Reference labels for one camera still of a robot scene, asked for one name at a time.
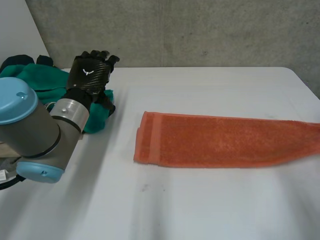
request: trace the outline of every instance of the blue joint cap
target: blue joint cap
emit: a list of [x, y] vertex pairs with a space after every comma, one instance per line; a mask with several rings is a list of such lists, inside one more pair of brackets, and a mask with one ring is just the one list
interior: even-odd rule
[[26, 178], [41, 183], [57, 183], [64, 170], [55, 166], [50, 166], [32, 161], [20, 161], [16, 166], [16, 172]]
[[38, 105], [36, 92], [16, 77], [0, 78], [0, 125], [29, 116]]

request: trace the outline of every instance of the concrete wall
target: concrete wall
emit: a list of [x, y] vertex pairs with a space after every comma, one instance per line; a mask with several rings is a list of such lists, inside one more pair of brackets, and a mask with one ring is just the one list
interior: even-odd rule
[[120, 67], [281, 66], [320, 97], [320, 0], [26, 0], [58, 67], [108, 50]]

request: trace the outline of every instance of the green cloth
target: green cloth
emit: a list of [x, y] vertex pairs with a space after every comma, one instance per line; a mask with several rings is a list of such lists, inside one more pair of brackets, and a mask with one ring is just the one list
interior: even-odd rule
[[[45, 105], [58, 101], [66, 93], [66, 85], [69, 73], [52, 66], [41, 64], [11, 65], [1, 73], [0, 78], [15, 77], [25, 81], [35, 90], [39, 100]], [[113, 102], [112, 90], [105, 90], [105, 95]], [[90, 116], [84, 127], [84, 131], [94, 134], [105, 128], [109, 110], [100, 104], [91, 104]]]

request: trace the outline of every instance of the robotic hand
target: robotic hand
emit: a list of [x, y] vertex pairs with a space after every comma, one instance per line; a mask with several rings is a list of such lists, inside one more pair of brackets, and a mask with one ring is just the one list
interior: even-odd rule
[[87, 123], [91, 104], [114, 112], [104, 90], [119, 58], [106, 59], [108, 55], [93, 50], [75, 57], [67, 92], [50, 114], [24, 81], [0, 78], [0, 141], [21, 155], [16, 168], [19, 177], [58, 182]]
[[112, 55], [106, 60], [108, 55], [108, 51], [93, 50], [90, 54], [84, 51], [80, 56], [76, 56], [66, 89], [86, 92], [91, 97], [91, 102], [101, 104], [112, 114], [115, 107], [106, 97], [104, 90], [110, 74], [114, 71], [114, 65], [120, 59]]

